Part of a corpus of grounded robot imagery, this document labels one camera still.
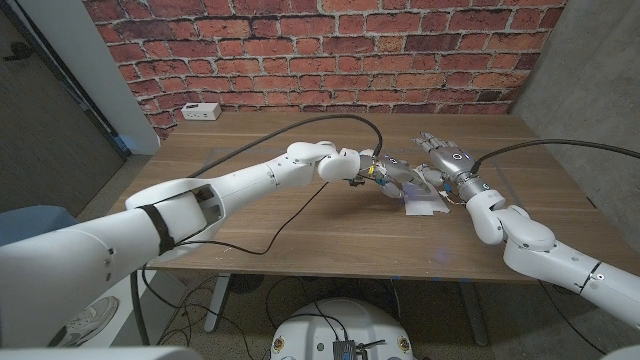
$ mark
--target brick wall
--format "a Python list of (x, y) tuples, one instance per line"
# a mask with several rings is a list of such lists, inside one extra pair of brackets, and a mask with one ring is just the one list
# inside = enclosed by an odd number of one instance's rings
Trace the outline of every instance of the brick wall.
[(85, 0), (158, 134), (224, 111), (502, 114), (566, 0)]

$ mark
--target wooden table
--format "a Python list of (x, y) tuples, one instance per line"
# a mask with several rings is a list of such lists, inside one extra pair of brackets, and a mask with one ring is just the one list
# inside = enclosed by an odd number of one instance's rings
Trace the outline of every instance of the wooden table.
[[(267, 133), (315, 114), (224, 113), (215, 122), (185, 122), (163, 142), (112, 212), (124, 210), (133, 193), (184, 177)], [(453, 140), (476, 158), (497, 148), (536, 139), (514, 116), (365, 114), (384, 136), (382, 154), (428, 162), (411, 137), (420, 131)], [(282, 154), (296, 141), (329, 140), (338, 148), (373, 148), (374, 133), (353, 120), (305, 125), (258, 145), (204, 175), (215, 177)], [(640, 275), (640, 259), (609, 221), (544, 147), (501, 155), (483, 164), (480, 175), (508, 200), (551, 228), (558, 240), (623, 270)], [(263, 250), (277, 229), (322, 185), (276, 192), (233, 215), (215, 239)], [(449, 205), (448, 214), (406, 216), (402, 202), (385, 197), (368, 182), (357, 188), (329, 184), (279, 235), (264, 256), (205, 245), (161, 269), (207, 269), (225, 273), (317, 275), (403, 279), (529, 281), (502, 260), (503, 245), (476, 236), (469, 214)]]

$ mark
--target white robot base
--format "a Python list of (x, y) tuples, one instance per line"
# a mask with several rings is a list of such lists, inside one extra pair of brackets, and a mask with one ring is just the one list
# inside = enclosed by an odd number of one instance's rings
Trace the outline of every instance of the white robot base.
[[(346, 332), (337, 321), (323, 318), (316, 306), (309, 304), (278, 327), (271, 343), (271, 359), (414, 360), (407, 332), (381, 309), (348, 298), (325, 299), (317, 304), (323, 315), (339, 320)], [(340, 341), (336, 342), (329, 323)]]

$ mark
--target paper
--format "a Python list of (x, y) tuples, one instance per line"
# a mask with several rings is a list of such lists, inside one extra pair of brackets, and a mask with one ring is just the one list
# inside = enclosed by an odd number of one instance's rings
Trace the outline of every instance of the paper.
[(404, 206), (407, 215), (433, 215), (434, 211), (449, 212), (449, 208), (442, 201), (433, 185), (427, 185), (431, 189), (430, 193), (411, 183), (402, 184), (402, 190), (405, 192)]

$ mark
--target black strap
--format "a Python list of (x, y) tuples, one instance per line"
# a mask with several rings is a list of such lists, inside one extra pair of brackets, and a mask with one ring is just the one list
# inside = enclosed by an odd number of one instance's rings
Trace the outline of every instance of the black strap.
[(153, 226), (156, 228), (158, 232), (158, 236), (160, 236), (160, 254), (162, 255), (169, 250), (173, 250), (176, 247), (175, 240), (169, 235), (169, 227), (167, 223), (160, 215), (158, 209), (153, 205), (143, 205), (139, 206), (138, 209), (144, 210), (144, 212), (149, 215), (149, 219), (153, 223)]

